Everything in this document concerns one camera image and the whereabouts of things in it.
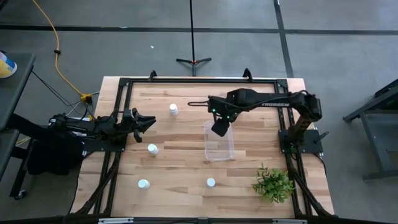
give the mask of wheel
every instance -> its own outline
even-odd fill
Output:
[[[18,193],[18,196],[14,197],[14,199],[15,200],[20,200],[20,199],[23,199],[24,197],[26,197],[26,195],[27,195],[27,192],[25,190],[21,190]]]

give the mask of wooden table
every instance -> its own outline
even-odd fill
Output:
[[[96,116],[111,114],[119,78],[104,77]],[[287,81],[289,91],[305,89],[301,78]],[[261,200],[251,187],[256,182],[255,171],[261,162],[269,168],[286,170],[285,157],[279,149],[277,131],[280,127],[275,108],[257,108],[239,115],[233,123],[232,161],[209,162],[205,159],[203,125],[213,117],[206,108],[191,107],[187,103],[205,101],[208,95],[225,97],[228,91],[237,88],[274,92],[270,84],[134,84],[131,108],[136,107],[143,115],[156,116],[157,122],[142,135],[142,143],[135,142],[132,135],[127,139],[116,182],[113,217],[294,217],[291,199],[282,204],[269,203]],[[171,103],[178,106],[177,116],[170,115]],[[294,116],[297,119],[299,114],[294,111]],[[156,157],[147,152],[150,143],[156,144],[160,150]],[[104,153],[96,152],[84,160],[73,212],[84,204],[97,187],[103,156]],[[324,208],[333,213],[322,163],[311,154],[303,154],[302,157],[309,189]],[[213,189],[206,186],[209,177],[216,180]],[[150,188],[139,189],[139,179],[147,179]],[[300,189],[298,196],[304,211]]]

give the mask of concrete floor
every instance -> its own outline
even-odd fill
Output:
[[[38,0],[57,25],[120,27],[189,27],[184,0]],[[395,0],[280,0],[287,29],[398,29]],[[197,27],[276,29],[272,0],[193,0]],[[30,0],[10,1],[1,23],[46,24]],[[86,93],[98,91],[105,75],[190,75],[175,58],[191,58],[190,34],[177,32],[59,32],[60,69]],[[198,76],[241,76],[248,67],[255,77],[286,77],[279,34],[195,34],[197,59],[213,60]],[[34,70],[70,101],[77,94],[56,74],[55,38],[49,31],[0,30],[0,48],[37,55]],[[398,36],[287,35],[295,77],[322,101],[316,125],[330,134],[323,140],[328,183],[335,213],[341,217],[398,222],[397,179],[364,183],[376,171],[362,124],[341,119],[378,89],[397,78]],[[17,113],[45,124],[70,111],[31,76]],[[11,160],[0,183],[0,219],[64,215],[73,200],[77,170],[69,176],[28,176],[29,196],[8,198],[18,161]]]

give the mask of clear plastic container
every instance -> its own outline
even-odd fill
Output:
[[[211,130],[214,121],[205,122],[205,156],[210,161],[227,161],[234,157],[234,139],[231,125],[221,137]]]

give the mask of artificial plant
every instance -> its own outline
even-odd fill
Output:
[[[257,183],[252,184],[253,189],[261,195],[263,199],[268,198],[270,202],[283,203],[293,192],[293,181],[289,180],[287,171],[282,172],[279,169],[268,171],[268,167],[257,170]]]

